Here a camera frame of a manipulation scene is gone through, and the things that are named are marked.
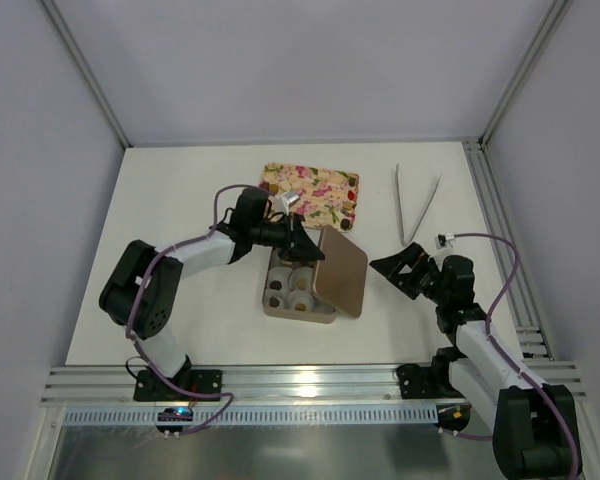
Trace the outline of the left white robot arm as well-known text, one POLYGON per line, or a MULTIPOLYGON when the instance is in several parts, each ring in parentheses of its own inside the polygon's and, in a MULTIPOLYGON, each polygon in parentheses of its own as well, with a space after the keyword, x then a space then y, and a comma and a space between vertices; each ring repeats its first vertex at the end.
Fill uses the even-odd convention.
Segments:
POLYGON ((240 194, 226 218, 218 215, 220 194, 214 196, 213 222, 202 235, 163 248, 142 240, 129 243, 98 300, 99 308, 124 328, 154 378, 189 398, 208 395, 193 390, 187 379, 191 361, 168 327, 181 280, 233 264, 255 246, 275 249, 285 261, 325 258, 301 217, 291 211, 295 195, 274 197, 266 189, 244 184, 224 187, 219 193, 233 189, 240 194))

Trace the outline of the metal tongs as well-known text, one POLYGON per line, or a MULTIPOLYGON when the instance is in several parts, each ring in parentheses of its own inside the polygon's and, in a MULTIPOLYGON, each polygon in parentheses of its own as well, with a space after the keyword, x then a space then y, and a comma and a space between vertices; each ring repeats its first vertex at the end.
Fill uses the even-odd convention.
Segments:
POLYGON ((415 239, 436 198, 441 180, 441 173, 411 176, 400 164, 395 165, 393 187, 397 228, 403 247, 415 239))

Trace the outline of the beige tin box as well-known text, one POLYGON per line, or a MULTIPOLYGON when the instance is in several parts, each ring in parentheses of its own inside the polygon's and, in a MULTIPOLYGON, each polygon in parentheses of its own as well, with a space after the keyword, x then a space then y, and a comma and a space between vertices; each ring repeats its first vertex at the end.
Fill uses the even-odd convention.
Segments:
POLYGON ((290 262, 279 257, 279 250, 273 249, 269 256, 261 306, 265 315, 295 321, 316 324, 331 324, 337 317, 336 309, 318 298, 314 291, 315 262, 290 262), (307 283, 305 290, 294 290, 296 281, 304 279, 307 283), (282 283, 281 290, 270 288, 273 281, 282 283), (277 298, 280 306, 272 308, 269 299, 277 298), (306 304, 305 311, 294 309, 295 304, 306 304))

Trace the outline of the beige tin lid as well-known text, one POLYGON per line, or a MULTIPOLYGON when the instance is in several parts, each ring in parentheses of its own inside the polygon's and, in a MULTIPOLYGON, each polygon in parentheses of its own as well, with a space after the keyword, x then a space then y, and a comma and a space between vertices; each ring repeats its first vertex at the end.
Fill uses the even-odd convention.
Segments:
POLYGON ((324 258, 315 264, 313 293, 338 313, 359 318, 363 309, 367 254, 331 226, 321 230, 318 247, 324 258))

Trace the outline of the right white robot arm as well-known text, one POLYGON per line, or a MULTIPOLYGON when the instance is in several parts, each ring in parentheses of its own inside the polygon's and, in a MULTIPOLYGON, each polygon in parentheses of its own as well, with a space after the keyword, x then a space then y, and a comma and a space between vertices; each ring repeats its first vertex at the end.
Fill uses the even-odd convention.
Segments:
POLYGON ((370 266, 412 300, 435 306, 440 331, 449 339, 429 368, 434 386, 460 394, 491 431, 496 464, 507 479, 575 479, 582 456, 575 400, 514 358, 499 337, 491 310, 475 299, 474 263, 450 254, 437 261, 413 242, 370 266))

